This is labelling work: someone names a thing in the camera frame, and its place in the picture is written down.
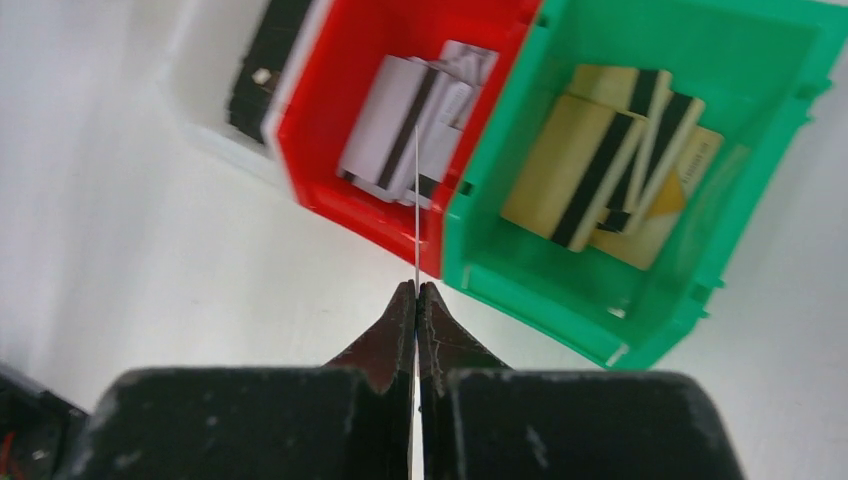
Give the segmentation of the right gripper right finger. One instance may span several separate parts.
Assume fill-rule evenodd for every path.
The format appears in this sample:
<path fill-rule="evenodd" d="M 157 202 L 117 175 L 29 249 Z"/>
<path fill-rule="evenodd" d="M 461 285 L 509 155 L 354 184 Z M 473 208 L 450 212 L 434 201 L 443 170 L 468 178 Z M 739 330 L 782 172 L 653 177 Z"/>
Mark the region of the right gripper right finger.
<path fill-rule="evenodd" d="M 712 399 L 672 371 L 516 370 L 424 283 L 416 314 L 429 479 L 740 479 Z"/>

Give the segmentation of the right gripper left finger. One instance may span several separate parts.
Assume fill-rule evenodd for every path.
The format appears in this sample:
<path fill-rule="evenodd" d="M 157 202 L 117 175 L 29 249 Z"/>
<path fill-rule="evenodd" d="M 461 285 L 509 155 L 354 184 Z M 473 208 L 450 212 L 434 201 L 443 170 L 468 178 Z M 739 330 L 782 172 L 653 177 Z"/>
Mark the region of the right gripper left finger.
<path fill-rule="evenodd" d="M 321 366 L 156 367 L 107 389 L 62 479 L 407 479 L 416 290 Z"/>

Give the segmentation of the gold card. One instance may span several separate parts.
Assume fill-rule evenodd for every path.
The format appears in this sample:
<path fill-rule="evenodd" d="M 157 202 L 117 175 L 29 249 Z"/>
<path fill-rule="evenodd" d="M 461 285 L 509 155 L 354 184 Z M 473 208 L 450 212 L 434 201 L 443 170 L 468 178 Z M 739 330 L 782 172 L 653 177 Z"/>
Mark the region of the gold card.
<path fill-rule="evenodd" d="M 646 125 L 642 115 L 561 96 L 501 217 L 572 252 L 584 250 Z"/>

